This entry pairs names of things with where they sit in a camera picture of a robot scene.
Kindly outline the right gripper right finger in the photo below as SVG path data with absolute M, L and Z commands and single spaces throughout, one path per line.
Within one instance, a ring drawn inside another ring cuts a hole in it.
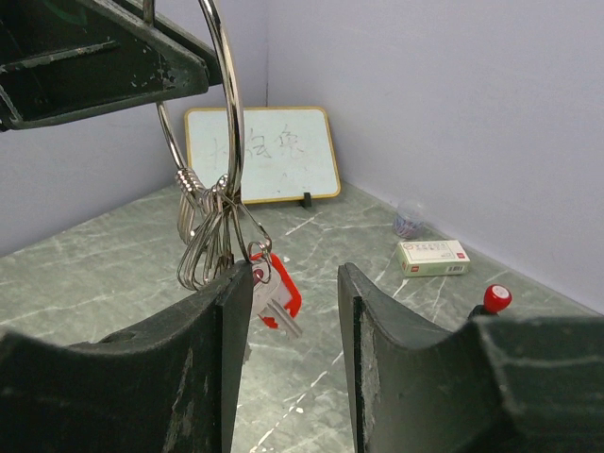
M 338 270 L 358 452 L 599 452 L 603 320 L 477 316 L 449 331 Z

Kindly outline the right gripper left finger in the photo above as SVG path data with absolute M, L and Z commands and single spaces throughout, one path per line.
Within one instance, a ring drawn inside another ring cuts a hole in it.
M 240 261 L 98 343 L 1 333 L 5 452 L 228 452 L 253 295 Z

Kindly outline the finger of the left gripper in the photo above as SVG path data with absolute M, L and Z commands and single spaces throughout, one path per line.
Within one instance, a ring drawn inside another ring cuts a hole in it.
M 200 42 L 128 31 L 44 37 L 1 30 L 1 128 L 66 123 L 204 93 L 210 50 Z
M 153 1 L 81 1 L 79 4 L 159 51 L 179 71 L 192 74 L 195 81 L 189 82 L 189 87 L 235 84 L 227 33 L 215 2 L 199 3 L 213 46 L 158 14 Z

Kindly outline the large metal keyring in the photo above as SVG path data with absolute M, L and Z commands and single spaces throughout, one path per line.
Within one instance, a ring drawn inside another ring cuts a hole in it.
M 222 15 L 215 1 L 198 1 L 206 19 L 213 46 L 218 58 L 226 99 L 226 117 L 228 122 L 229 160 L 224 193 L 232 198 L 241 188 L 244 166 L 244 115 L 242 98 L 237 83 L 234 59 L 223 24 Z M 155 27 L 155 1 L 143 1 L 143 20 L 147 25 Z M 180 153 L 172 128 L 169 114 L 164 103 L 156 103 L 159 122 L 178 170 L 185 169 L 185 163 Z

